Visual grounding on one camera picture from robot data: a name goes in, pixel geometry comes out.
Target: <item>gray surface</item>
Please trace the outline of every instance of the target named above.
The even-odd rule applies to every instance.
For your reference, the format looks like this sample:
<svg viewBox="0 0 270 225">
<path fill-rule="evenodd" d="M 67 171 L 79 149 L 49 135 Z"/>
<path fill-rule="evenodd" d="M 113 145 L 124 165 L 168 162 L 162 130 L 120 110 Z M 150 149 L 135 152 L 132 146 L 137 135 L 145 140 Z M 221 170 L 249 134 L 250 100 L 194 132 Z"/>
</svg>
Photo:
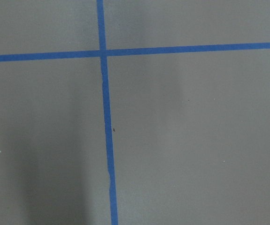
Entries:
<svg viewBox="0 0 270 225">
<path fill-rule="evenodd" d="M 105 0 L 105 20 L 109 49 L 270 42 L 267 0 Z"/>
<path fill-rule="evenodd" d="M 270 50 L 108 65 L 120 224 L 270 224 Z"/>
<path fill-rule="evenodd" d="M 97 49 L 96 0 L 0 0 L 0 54 Z"/>
<path fill-rule="evenodd" d="M 109 225 L 99 59 L 0 63 L 0 225 Z"/>
</svg>

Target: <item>horizontal blue line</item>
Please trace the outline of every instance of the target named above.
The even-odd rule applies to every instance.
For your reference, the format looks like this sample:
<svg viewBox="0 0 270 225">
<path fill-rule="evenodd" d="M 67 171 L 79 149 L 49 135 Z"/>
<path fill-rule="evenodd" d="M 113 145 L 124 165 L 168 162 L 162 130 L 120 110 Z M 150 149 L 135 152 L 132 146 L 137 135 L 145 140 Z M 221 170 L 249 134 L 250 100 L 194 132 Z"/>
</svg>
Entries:
<svg viewBox="0 0 270 225">
<path fill-rule="evenodd" d="M 193 45 L 193 46 L 176 46 L 176 47 L 113 49 L 107 50 L 107 56 L 195 53 L 195 52 L 252 50 L 252 49 L 270 49 L 270 42 L 226 44 L 226 45 Z"/>
<path fill-rule="evenodd" d="M 70 58 L 99 57 L 100 51 L 77 51 L 77 52 L 46 52 L 0 55 L 0 62 L 5 61 L 26 61 L 26 60 L 54 60 Z"/>
<path fill-rule="evenodd" d="M 0 62 L 88 58 L 100 56 L 234 51 L 234 50 L 253 50 L 253 49 L 270 49 L 270 42 L 226 44 L 226 45 L 193 45 L 193 46 L 156 47 L 156 48 L 130 48 L 130 49 L 93 50 L 93 51 L 77 51 L 77 52 L 11 54 L 11 55 L 0 55 Z"/>
</svg>

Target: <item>painted blue line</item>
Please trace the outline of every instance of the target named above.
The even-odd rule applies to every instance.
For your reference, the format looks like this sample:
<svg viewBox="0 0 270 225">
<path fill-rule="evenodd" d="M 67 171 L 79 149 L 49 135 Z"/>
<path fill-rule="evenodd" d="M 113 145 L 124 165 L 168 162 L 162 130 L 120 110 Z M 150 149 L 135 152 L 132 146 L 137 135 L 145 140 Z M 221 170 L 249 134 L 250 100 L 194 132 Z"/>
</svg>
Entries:
<svg viewBox="0 0 270 225">
<path fill-rule="evenodd" d="M 29 54 L 0 55 L 0 62 L 27 61 L 27 60 L 54 60 L 70 58 L 99 57 L 100 51 L 78 51 L 78 52 L 46 52 Z"/>
<path fill-rule="evenodd" d="M 105 120 L 108 173 L 110 176 L 109 197 L 110 197 L 110 210 L 111 210 L 111 224 L 118 225 L 115 164 L 114 164 L 112 125 L 111 125 L 111 107 L 110 107 L 110 93 L 109 93 L 109 85 L 108 85 L 108 60 L 106 56 L 107 44 L 106 44 L 106 30 L 105 30 L 103 0 L 97 0 L 97 17 L 98 17 L 98 34 L 99 34 L 99 45 L 100 45 L 100 67 L 101 67 L 101 75 L 102 75 L 103 113 L 104 113 L 104 120 Z"/>
<path fill-rule="evenodd" d="M 195 53 L 195 52 L 215 52 L 215 51 L 235 51 L 235 50 L 253 50 L 270 49 L 270 42 L 267 43 L 244 43 L 244 44 L 226 44 L 226 45 L 193 45 L 176 47 L 156 47 L 156 48 L 130 48 L 130 49 L 112 49 L 107 50 L 107 56 L 124 55 L 149 55 L 149 54 L 167 54 L 167 53 Z"/>
</svg>

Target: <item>vertical blue line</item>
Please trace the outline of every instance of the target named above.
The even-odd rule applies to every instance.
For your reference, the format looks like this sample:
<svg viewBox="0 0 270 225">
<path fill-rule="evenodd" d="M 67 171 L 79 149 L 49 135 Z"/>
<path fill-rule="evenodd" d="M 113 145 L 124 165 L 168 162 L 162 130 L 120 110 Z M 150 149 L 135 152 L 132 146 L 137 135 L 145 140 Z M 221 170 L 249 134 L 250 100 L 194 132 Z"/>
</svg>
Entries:
<svg viewBox="0 0 270 225">
<path fill-rule="evenodd" d="M 114 151 L 112 140 L 112 126 L 111 126 L 111 109 L 110 109 L 110 94 L 108 85 L 108 60 L 106 56 L 106 30 L 103 10 L 103 0 L 97 0 L 97 17 L 98 17 L 98 34 L 100 46 L 100 67 L 102 75 L 102 97 L 103 97 L 103 112 L 105 120 L 106 132 L 106 148 L 108 160 L 108 173 L 110 176 L 110 210 L 111 210 L 111 224 L 118 225 L 118 212 L 116 200 L 116 183 L 115 183 L 115 165 L 114 165 Z"/>
</svg>

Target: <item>blue line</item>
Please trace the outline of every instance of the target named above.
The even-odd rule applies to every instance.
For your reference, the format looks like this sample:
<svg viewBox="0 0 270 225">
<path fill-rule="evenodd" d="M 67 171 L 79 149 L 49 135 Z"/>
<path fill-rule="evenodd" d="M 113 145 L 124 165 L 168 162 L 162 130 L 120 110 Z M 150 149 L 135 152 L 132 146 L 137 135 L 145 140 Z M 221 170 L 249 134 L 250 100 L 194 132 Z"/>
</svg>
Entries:
<svg viewBox="0 0 270 225">
<path fill-rule="evenodd" d="M 270 42 L 226 44 L 226 45 L 193 45 L 193 46 L 156 47 L 156 48 L 112 49 L 107 50 L 106 53 L 107 56 L 123 56 L 123 55 L 149 55 L 149 54 L 167 54 L 167 53 L 234 51 L 234 50 L 252 50 L 252 49 L 270 49 Z"/>
<path fill-rule="evenodd" d="M 46 52 L 29 54 L 0 55 L 0 62 L 6 61 L 27 61 L 27 60 L 54 60 L 70 58 L 99 57 L 100 51 L 78 51 L 78 52 Z"/>
<path fill-rule="evenodd" d="M 114 165 L 114 151 L 113 151 L 112 126 L 111 126 L 110 93 L 108 85 L 108 60 L 107 56 L 105 55 L 107 51 L 107 44 L 106 44 L 103 0 L 97 0 L 97 17 L 98 17 L 98 32 L 100 45 L 100 67 L 102 75 L 103 112 L 105 119 L 108 173 L 110 176 L 109 197 L 111 210 L 111 224 L 118 225 L 115 165 Z"/>
</svg>

